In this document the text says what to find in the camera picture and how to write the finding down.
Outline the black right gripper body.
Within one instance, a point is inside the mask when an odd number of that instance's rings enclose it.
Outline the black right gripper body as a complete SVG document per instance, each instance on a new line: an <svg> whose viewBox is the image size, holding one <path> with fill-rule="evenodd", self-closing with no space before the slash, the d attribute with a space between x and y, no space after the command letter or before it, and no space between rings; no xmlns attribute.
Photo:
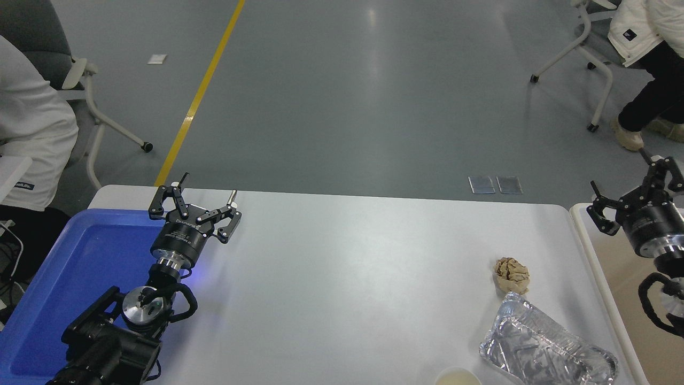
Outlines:
<svg viewBox="0 0 684 385"><path fill-rule="evenodd" d="M617 213L617 222L635 252L682 250L682 214L671 200L631 204Z"/></svg>

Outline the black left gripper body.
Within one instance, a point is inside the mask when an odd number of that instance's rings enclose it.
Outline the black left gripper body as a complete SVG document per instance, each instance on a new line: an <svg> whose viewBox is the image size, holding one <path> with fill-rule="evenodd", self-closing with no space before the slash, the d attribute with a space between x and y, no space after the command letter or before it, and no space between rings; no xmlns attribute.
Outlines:
<svg viewBox="0 0 684 385"><path fill-rule="evenodd" d="M195 266L208 237L214 231L212 222L198 224L196 219L183 219L178 213L169 213L151 246L152 256L169 260L179 257L182 266Z"/></svg>

